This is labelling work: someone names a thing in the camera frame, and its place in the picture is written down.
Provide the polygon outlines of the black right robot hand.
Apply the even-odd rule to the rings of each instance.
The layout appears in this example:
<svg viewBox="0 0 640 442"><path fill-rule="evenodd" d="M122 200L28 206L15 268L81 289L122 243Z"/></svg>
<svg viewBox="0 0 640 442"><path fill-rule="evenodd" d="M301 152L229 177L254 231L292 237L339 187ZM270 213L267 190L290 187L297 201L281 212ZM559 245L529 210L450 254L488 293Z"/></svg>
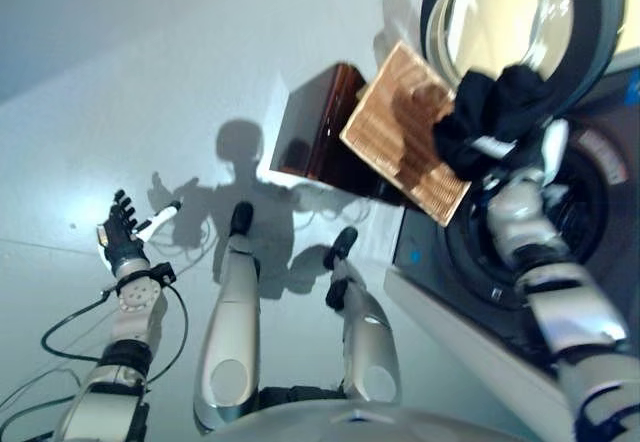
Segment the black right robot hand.
<svg viewBox="0 0 640 442"><path fill-rule="evenodd" d="M567 120L547 118L515 141L502 142L495 137L482 136L474 140L471 147L498 162L495 172L502 180L524 180L545 187L560 170L568 138Z"/></svg>

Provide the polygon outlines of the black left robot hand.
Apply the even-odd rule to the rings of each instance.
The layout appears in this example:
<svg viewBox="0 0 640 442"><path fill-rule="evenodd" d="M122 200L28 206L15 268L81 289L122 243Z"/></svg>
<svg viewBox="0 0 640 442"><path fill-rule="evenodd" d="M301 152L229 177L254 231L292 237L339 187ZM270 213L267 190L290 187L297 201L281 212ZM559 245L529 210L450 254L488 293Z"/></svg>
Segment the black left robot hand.
<svg viewBox="0 0 640 442"><path fill-rule="evenodd" d="M181 207L179 201L172 201L139 222L132 199L122 189L115 192L107 219L97 226L96 233L102 260L117 280L150 268L145 244Z"/></svg>

